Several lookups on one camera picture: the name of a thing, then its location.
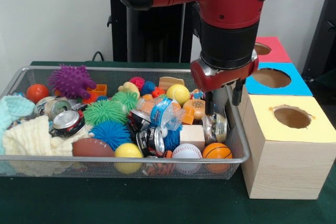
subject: wire mesh basket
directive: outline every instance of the wire mesh basket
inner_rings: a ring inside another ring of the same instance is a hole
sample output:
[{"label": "wire mesh basket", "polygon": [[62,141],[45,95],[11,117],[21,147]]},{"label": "wire mesh basket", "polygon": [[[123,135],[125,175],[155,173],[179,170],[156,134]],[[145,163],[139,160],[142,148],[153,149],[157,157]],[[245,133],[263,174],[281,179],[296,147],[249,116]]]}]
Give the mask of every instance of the wire mesh basket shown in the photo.
[{"label": "wire mesh basket", "polygon": [[[18,70],[2,96],[26,92],[36,83],[47,86],[52,71],[59,67],[26,67]],[[118,86],[134,76],[159,82],[160,77],[184,79],[189,90],[196,89],[189,70],[87,68],[92,79],[107,84],[108,96]],[[9,156],[0,155],[0,176],[17,177],[84,177],[84,178],[198,178],[230,179],[240,163],[248,160],[250,150],[238,110],[232,106],[229,87],[214,91],[215,111],[227,116],[229,130],[225,144],[231,149],[232,159],[178,159],[178,158],[116,158],[116,157],[62,157],[62,156]],[[155,168],[151,176],[148,170]]]}]

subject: yellow toy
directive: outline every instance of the yellow toy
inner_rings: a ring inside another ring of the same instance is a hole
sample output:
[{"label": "yellow toy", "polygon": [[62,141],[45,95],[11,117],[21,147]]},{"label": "yellow toy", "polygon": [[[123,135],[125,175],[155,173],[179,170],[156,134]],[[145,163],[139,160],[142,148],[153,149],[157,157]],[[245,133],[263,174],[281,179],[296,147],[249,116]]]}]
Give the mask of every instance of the yellow toy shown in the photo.
[{"label": "yellow toy", "polygon": [[183,104],[189,100],[190,93],[185,86],[175,84],[167,90],[167,97],[176,100],[179,105],[183,106]]},{"label": "yellow toy", "polygon": [[[115,157],[143,157],[139,148],[132,143],[120,145],[117,149],[115,149],[114,155]],[[136,173],[140,169],[141,165],[142,163],[114,163],[117,171],[123,174]]]},{"label": "yellow toy", "polygon": [[139,92],[138,87],[135,84],[133,84],[132,82],[129,82],[129,81],[125,82],[123,86],[119,86],[118,90],[123,91],[123,92],[127,92],[127,91],[134,92],[138,95],[137,98],[140,97],[140,92]]}]

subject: white wall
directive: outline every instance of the white wall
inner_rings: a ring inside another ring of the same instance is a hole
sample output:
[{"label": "white wall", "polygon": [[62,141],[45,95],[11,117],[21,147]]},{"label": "white wall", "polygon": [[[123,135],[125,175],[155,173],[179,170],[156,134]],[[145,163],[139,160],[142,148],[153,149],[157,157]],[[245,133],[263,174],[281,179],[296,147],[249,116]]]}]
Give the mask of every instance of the white wall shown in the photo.
[{"label": "white wall", "polygon": [[[259,25],[259,36],[277,36],[299,71],[306,57],[324,0],[266,0]],[[193,58],[200,51],[194,40]]]},{"label": "white wall", "polygon": [[[260,36],[278,36],[299,70],[305,64],[324,0],[267,0]],[[33,60],[112,59],[109,0],[0,0],[0,92]],[[199,45],[194,41],[193,58]]]},{"label": "white wall", "polygon": [[0,92],[33,60],[112,60],[110,0],[0,0]]}]

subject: stacked boxes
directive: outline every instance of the stacked boxes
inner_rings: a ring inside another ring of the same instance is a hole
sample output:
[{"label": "stacked boxes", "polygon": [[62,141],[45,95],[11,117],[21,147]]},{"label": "stacked boxes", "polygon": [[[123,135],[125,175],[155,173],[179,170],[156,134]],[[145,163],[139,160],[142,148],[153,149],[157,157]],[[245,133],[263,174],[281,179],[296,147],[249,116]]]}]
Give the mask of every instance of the stacked boxes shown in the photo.
[{"label": "stacked boxes", "polygon": [[242,164],[249,196],[316,199],[336,157],[336,131],[280,41],[257,42],[263,55],[238,107],[251,148]]}]

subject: purple spiky ball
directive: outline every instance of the purple spiky ball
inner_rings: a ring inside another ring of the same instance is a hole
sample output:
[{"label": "purple spiky ball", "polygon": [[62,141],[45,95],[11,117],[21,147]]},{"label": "purple spiky ball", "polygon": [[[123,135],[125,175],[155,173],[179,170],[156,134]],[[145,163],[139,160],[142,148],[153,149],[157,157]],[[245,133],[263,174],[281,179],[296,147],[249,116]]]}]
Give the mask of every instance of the purple spiky ball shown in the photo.
[{"label": "purple spiky ball", "polygon": [[95,89],[97,85],[91,80],[86,67],[84,65],[80,67],[60,65],[60,67],[61,69],[52,72],[48,78],[52,90],[58,90],[66,98],[89,99],[87,88]]}]

